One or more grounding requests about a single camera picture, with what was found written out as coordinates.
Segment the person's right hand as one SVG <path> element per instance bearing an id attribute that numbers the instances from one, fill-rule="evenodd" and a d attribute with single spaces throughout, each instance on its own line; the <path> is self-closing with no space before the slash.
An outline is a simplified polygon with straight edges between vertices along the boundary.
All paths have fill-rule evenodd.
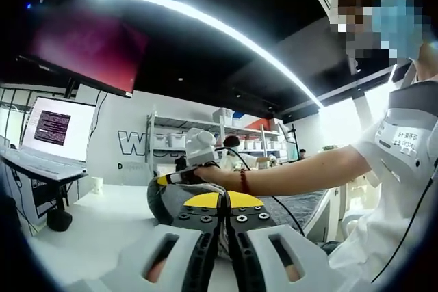
<path id="1" fill-rule="evenodd" d="M 194 170 L 194 175 L 207 183 L 221 185 L 226 177 L 226 172 L 215 165 L 199 166 Z"/>

